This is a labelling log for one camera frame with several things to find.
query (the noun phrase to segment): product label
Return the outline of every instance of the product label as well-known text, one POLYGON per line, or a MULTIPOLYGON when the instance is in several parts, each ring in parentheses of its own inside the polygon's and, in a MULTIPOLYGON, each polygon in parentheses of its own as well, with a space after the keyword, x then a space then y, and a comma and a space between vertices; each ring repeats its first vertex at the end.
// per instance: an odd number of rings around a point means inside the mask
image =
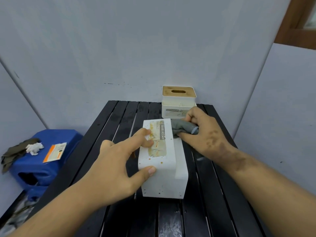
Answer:
POLYGON ((61 156, 66 148, 66 145, 67 145, 67 142, 52 145, 50 147, 45 159, 43 160, 43 163, 61 159, 61 156))
POLYGON ((185 117, 189 110, 166 109, 166 116, 185 117))
POLYGON ((150 122, 151 134, 149 139, 154 141, 152 147, 148 148, 148 154, 151 157, 166 156, 166 134, 164 121, 151 121, 150 122))

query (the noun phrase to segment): person's left hand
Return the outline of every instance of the person's left hand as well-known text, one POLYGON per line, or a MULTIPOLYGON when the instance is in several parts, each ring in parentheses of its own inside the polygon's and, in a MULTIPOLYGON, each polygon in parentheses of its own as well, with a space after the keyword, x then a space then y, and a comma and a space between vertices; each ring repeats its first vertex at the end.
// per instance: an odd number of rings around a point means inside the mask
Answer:
POLYGON ((130 178, 126 172, 126 161, 132 152, 140 146, 153 145, 152 140, 145 139, 145 136, 149 134, 150 130, 141 128, 132 137, 117 144, 108 140, 102 142, 97 160, 86 175, 78 181, 85 195, 88 195, 88 199, 97 207, 113 204, 133 195, 156 172, 153 166, 141 169, 130 178))

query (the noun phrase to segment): gray wall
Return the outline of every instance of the gray wall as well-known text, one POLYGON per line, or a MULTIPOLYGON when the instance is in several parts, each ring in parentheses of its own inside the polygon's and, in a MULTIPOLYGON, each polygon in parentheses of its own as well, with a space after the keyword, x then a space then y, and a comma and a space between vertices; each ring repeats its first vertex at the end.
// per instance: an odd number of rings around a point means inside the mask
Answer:
MULTIPOLYGON (((31 138, 45 126, 0 64, 0 156, 10 146, 31 138)), ((22 192, 12 175, 0 165, 0 217, 22 192)))
POLYGON ((243 151, 316 194, 316 51, 273 44, 235 136, 243 151))
POLYGON ((289 1, 0 0, 0 56, 50 128, 180 85, 234 135, 289 1))

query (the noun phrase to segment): wooden lid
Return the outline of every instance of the wooden lid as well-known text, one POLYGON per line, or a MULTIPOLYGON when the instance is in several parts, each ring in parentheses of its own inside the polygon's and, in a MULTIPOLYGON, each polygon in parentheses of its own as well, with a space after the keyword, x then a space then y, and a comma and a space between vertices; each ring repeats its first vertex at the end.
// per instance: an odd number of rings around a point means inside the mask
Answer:
POLYGON ((163 86, 163 96, 177 96, 177 97, 193 97, 196 98, 196 94, 192 87, 169 87, 163 86))

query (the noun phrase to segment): wet table surface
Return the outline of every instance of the wet table surface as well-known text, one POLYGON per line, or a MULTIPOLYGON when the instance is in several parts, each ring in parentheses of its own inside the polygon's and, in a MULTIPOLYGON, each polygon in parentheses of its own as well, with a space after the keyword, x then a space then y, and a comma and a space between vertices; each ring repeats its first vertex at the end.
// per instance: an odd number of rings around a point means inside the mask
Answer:
MULTIPOLYGON (((227 140, 235 143, 212 105, 198 104, 216 118, 227 140)), ((125 140, 146 119, 161 118, 161 103, 109 101, 59 171, 30 216, 80 180, 97 159, 103 140, 125 140)), ((183 200, 136 195, 94 212, 77 237, 265 237, 264 227, 236 183, 215 163, 183 142, 189 179, 183 200)), ((126 163, 129 176, 137 158, 126 163)))

